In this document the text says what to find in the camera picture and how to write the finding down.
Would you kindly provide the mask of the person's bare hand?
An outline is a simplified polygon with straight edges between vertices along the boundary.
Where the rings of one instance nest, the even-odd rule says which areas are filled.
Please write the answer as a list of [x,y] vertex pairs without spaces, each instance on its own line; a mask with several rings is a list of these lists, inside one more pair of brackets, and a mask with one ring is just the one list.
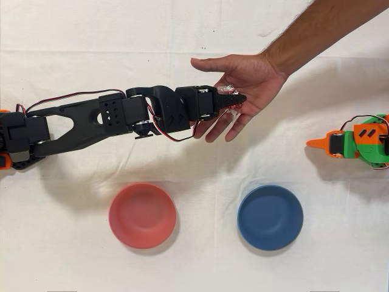
[[233,119],[231,113],[224,112],[215,119],[199,123],[194,137],[196,139],[205,137],[208,143],[214,142],[227,127],[231,129],[225,135],[225,141],[234,140],[243,128],[273,101],[287,80],[287,75],[280,72],[261,54],[192,58],[190,63],[202,72],[222,73],[215,87],[230,85],[247,97],[237,120]]

